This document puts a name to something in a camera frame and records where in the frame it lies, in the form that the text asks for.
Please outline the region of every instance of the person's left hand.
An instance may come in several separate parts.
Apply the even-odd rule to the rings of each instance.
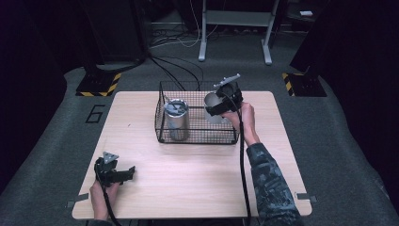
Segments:
[[[119,187],[120,183],[114,183],[110,187],[105,188],[111,206],[115,204]],[[94,219],[108,220],[108,209],[106,208],[103,190],[99,181],[96,180],[90,188],[90,196],[94,210]]]

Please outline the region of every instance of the sleeve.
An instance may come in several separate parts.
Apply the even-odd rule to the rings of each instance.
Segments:
[[[112,226],[112,223],[104,220],[94,219],[90,221],[88,226]]]
[[[247,148],[262,226],[304,225],[276,160],[262,143]]]

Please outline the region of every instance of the person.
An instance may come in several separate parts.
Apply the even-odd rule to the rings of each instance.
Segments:
[[[304,225],[279,165],[261,143],[256,133],[254,107],[250,103],[243,102],[240,111],[260,225]],[[239,131],[240,120],[236,112],[225,112],[221,116],[231,121],[234,128]],[[118,186],[113,184],[107,189],[111,205],[115,202]],[[95,219],[90,222],[90,225],[111,225],[110,222],[106,221],[108,211],[101,186],[97,181],[90,189],[90,194]]]

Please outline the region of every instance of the black wire basket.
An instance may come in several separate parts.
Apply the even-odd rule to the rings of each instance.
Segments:
[[[162,81],[155,111],[155,133],[161,143],[235,144],[238,132],[227,119],[206,120],[204,97],[218,82]]]

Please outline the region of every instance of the black base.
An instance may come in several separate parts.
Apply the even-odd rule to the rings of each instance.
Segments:
[[[327,97],[317,77],[300,73],[284,73],[282,77],[290,96]]]
[[[86,73],[76,92],[108,92],[117,74],[104,71],[97,71],[95,74]]]

